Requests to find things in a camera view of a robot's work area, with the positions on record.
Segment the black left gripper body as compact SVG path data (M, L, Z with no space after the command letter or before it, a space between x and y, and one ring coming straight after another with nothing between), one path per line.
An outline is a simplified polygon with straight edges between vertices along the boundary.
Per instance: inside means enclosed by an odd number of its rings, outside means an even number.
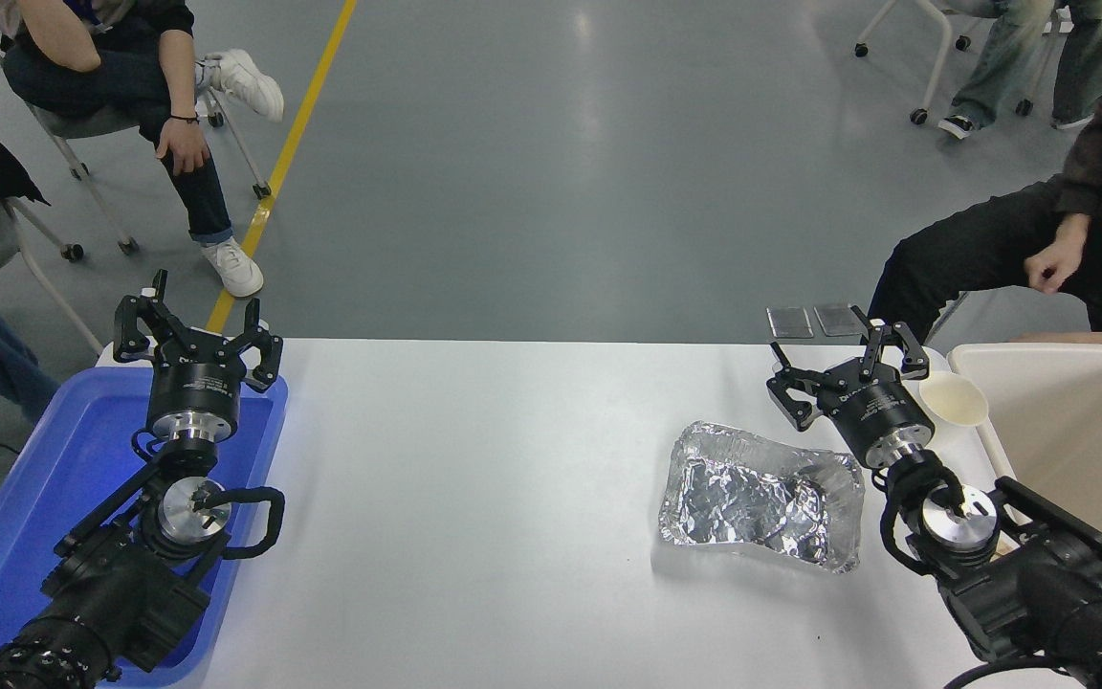
M225 344L199 344L187 352L179 342L158 342L147 424L162 427L183 413L210 415L214 426L239 424L245 366Z

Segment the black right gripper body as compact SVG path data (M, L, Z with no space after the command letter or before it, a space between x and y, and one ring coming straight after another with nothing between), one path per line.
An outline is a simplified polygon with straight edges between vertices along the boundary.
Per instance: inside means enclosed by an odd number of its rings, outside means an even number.
M824 372L824 415L866 469L889 467L907 446L927 446L934 423L896 367L845 360Z

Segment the person's hand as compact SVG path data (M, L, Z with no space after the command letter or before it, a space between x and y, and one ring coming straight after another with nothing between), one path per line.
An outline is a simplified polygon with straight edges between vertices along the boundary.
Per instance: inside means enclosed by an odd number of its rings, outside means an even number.
M1027 286L1033 291L1057 293L1066 280L1079 270L1091 222L1092 217L1085 213L1067 213L1055 230L1052 243L1025 260Z
M156 160L168 164L171 176L195 173L210 161L209 146L196 119L166 119L159 134Z

